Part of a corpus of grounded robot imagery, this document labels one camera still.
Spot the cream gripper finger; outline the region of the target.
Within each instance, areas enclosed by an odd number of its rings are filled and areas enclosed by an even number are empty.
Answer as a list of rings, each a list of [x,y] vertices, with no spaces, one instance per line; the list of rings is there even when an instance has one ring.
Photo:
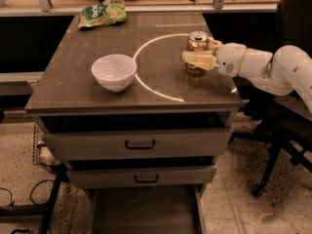
[[[221,41],[215,40],[212,37],[208,38],[208,50],[211,51],[213,54],[221,45],[222,45]]]
[[[196,68],[212,70],[216,67],[216,57],[210,52],[188,52],[182,53],[183,60]]]

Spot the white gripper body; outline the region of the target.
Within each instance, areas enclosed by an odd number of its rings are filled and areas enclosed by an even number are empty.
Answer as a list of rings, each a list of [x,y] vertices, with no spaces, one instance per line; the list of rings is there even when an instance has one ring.
[[[228,43],[220,46],[215,52],[218,63],[218,73],[237,77],[247,47],[242,44]]]

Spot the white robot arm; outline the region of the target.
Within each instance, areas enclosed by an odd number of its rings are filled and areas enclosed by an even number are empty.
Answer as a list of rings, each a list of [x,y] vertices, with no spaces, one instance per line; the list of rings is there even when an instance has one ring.
[[[286,45],[272,54],[210,38],[208,47],[206,51],[184,51],[182,58],[196,68],[245,78],[271,95],[296,91],[312,112],[312,58],[297,46]]]

